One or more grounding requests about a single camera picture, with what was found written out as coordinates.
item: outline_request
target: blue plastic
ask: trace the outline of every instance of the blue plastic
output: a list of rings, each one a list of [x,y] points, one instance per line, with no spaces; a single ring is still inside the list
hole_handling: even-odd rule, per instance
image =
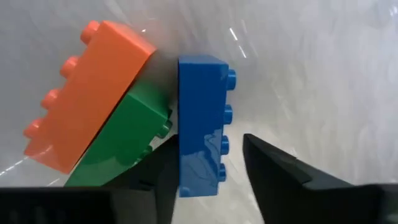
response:
[[[178,132],[180,197],[217,195],[226,180],[221,155],[229,153],[223,136],[233,111],[227,90],[236,86],[236,73],[209,55],[181,56],[178,61]]]

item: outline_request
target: lego stud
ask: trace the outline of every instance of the lego stud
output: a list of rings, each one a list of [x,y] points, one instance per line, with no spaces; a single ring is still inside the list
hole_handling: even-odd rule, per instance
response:
[[[221,155],[228,155],[229,153],[229,140],[227,136],[221,138]]]
[[[231,105],[225,105],[224,109],[224,124],[231,124],[232,123],[232,107]]]
[[[97,21],[90,21],[88,25],[85,27],[83,32],[80,35],[80,40],[83,41],[86,45],[90,43],[91,38],[93,38],[95,32],[98,30],[100,26],[99,22]]]
[[[24,130],[24,136],[28,137],[28,138],[33,138],[35,136],[35,134],[37,133],[37,130],[39,130],[39,126],[42,122],[42,119],[36,119],[33,120],[28,127]]]
[[[218,181],[219,182],[226,181],[226,168],[223,163],[220,164],[220,174],[218,175]]]
[[[234,90],[236,86],[236,72],[233,69],[228,71],[228,79],[226,81],[226,89]]]
[[[59,92],[60,90],[50,90],[40,103],[42,107],[48,110],[54,104]]]
[[[68,78],[72,74],[73,69],[77,65],[78,57],[72,56],[62,65],[60,73],[63,77]]]
[[[157,137],[160,139],[163,139],[166,137],[166,135],[170,132],[171,128],[173,126],[173,123],[171,121],[166,121],[165,124],[163,124],[162,128],[160,131],[157,133]]]

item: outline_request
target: lego brick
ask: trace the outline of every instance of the lego brick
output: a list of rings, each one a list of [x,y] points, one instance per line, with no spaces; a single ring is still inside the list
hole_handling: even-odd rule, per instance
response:
[[[224,124],[232,122],[226,105],[236,74],[227,63],[209,55],[181,56],[178,61],[178,132],[180,197],[217,195],[226,180],[221,155],[229,151]]]
[[[109,21],[90,22],[81,40],[83,55],[69,58],[60,71],[64,87],[42,101],[47,115],[24,131],[31,138],[25,155],[66,174],[155,51],[127,26]]]
[[[149,143],[170,131],[167,99],[138,80],[126,93],[65,184],[101,186],[152,152]]]

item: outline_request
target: orange lego brick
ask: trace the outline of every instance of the orange lego brick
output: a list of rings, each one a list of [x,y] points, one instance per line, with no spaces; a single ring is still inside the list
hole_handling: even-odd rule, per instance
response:
[[[24,131],[31,138],[25,155],[66,174],[155,52],[130,28],[109,21],[90,22],[80,39],[87,48],[62,66],[64,87],[51,90],[41,102],[46,117]]]

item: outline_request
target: blue lego stud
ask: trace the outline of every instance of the blue lego stud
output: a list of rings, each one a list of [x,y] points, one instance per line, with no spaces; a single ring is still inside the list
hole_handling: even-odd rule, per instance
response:
[[[178,60],[180,197],[217,195],[226,180],[221,156],[229,153],[229,141],[223,129],[233,119],[226,94],[235,86],[236,72],[215,57]]]

